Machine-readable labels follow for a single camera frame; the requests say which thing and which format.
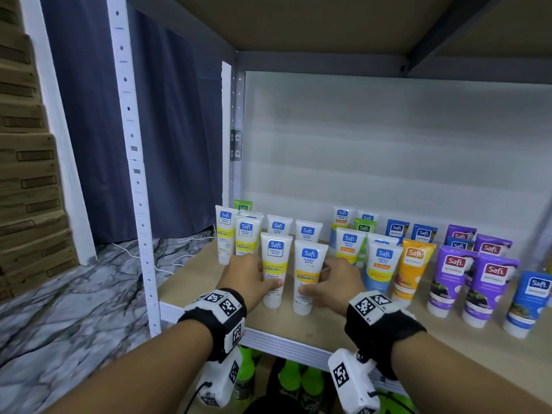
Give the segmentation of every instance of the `dark blue curtain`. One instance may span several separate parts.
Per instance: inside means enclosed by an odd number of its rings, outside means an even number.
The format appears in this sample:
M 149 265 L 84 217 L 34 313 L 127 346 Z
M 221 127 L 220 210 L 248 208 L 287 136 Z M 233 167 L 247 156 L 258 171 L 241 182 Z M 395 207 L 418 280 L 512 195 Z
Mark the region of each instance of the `dark blue curtain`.
M 136 238 L 106 0 L 41 0 L 92 234 Z M 152 233 L 195 234 L 222 202 L 221 62 L 129 6 Z

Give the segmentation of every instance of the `marble floor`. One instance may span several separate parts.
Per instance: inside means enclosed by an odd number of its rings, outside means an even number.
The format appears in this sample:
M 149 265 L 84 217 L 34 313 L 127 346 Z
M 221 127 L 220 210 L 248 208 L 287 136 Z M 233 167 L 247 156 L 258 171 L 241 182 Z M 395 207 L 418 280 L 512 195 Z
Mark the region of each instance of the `marble floor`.
M 212 236 L 212 230 L 196 238 Z M 155 239 L 157 284 L 211 239 Z M 120 244 L 137 256 L 137 241 Z M 95 370 L 149 338 L 140 259 L 114 245 L 98 262 L 0 305 L 0 413 L 44 410 Z M 185 264 L 191 257 L 178 259 Z

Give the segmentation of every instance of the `wristband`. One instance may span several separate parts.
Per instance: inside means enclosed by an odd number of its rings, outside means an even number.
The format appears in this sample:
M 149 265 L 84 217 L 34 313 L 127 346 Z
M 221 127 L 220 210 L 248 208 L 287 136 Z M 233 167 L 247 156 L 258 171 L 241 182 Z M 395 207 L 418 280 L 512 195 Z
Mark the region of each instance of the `wristband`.
M 209 361 L 222 362 L 245 333 L 247 308 L 242 296 L 224 287 L 199 296 L 184 307 L 178 322 L 196 320 L 207 327 L 212 335 Z
M 349 301 L 345 333 L 388 379 L 397 380 L 391 366 L 393 345 L 420 331 L 427 330 L 413 314 L 379 291 L 362 292 Z

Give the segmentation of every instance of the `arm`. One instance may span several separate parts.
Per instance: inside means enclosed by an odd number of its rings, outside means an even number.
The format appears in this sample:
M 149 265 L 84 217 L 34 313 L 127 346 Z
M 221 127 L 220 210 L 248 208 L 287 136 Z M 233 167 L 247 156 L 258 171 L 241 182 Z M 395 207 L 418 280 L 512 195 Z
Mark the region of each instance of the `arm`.
M 242 295 L 251 312 L 282 281 L 262 281 L 258 256 L 232 256 L 217 288 Z M 70 391 L 47 414 L 174 413 L 212 349 L 209 330 L 186 320 L 122 356 Z
M 302 286 L 317 306 L 343 316 L 349 301 L 364 292 L 358 269 L 342 258 L 327 258 L 319 284 Z M 425 332 L 396 341 L 391 366 L 422 413 L 539 412 L 552 408 Z

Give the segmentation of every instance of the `stack of cardboard boxes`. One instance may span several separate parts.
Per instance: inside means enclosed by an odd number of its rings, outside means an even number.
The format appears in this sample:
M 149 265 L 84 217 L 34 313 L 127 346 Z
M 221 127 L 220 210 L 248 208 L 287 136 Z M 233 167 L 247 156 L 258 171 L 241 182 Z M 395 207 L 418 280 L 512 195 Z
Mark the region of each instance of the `stack of cardboard boxes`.
M 18 0 L 0 0 L 0 303 L 77 265 Z

